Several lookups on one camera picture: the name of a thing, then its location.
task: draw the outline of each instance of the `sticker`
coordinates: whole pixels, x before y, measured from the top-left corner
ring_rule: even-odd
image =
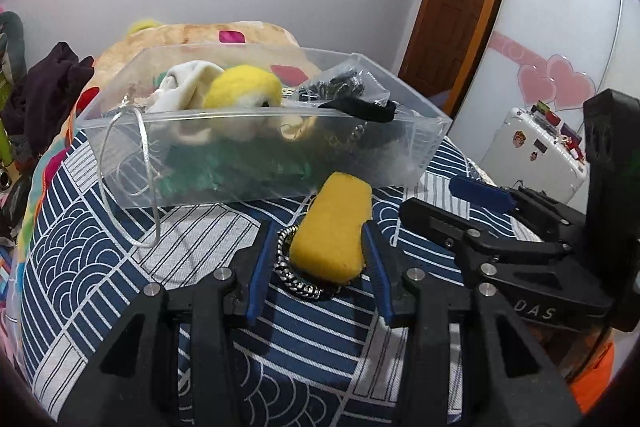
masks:
[[[513,144],[516,149],[519,149],[524,145],[524,142],[527,141],[527,137],[524,136],[522,131],[516,131],[516,134],[513,135]]]
[[[533,142],[533,145],[534,145],[535,147],[537,147],[537,148],[538,148],[538,150],[539,150],[540,152],[542,152],[543,154],[546,152],[547,147],[546,147],[546,145],[545,145],[545,144],[543,144],[540,140],[536,140],[535,142]]]

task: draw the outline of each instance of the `wooden door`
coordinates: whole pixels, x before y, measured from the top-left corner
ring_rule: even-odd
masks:
[[[484,0],[422,0],[399,76],[424,96],[451,89]]]

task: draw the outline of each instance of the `dark purple clothing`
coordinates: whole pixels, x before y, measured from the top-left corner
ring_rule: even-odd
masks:
[[[47,150],[82,89],[94,76],[93,63],[93,57],[78,62],[78,56],[69,45],[59,42],[14,86],[1,118],[16,148],[20,147],[18,143],[26,142],[34,157]],[[21,135],[24,135],[23,140],[12,140],[12,136]],[[17,150],[16,153],[24,158],[28,151]]]

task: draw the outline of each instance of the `black fabric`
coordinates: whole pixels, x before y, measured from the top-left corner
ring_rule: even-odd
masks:
[[[33,156],[47,150],[94,76],[93,63],[93,57],[78,62],[69,45],[59,42],[15,84],[0,116],[12,145],[20,149],[16,157],[23,156],[25,142]]]
[[[396,115],[396,102],[388,100],[386,105],[383,106],[350,96],[336,98],[330,102],[323,103],[319,108],[336,109],[354,118],[377,123],[389,123],[393,121]]]

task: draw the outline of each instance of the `metal chain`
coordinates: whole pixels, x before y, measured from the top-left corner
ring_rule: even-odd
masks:
[[[302,279],[296,274],[289,264],[289,247],[294,234],[298,231],[297,225],[292,225],[278,231],[278,251],[273,270],[287,287],[289,292],[300,298],[317,301],[320,298],[331,298],[340,291],[338,287],[321,288],[312,282]]]

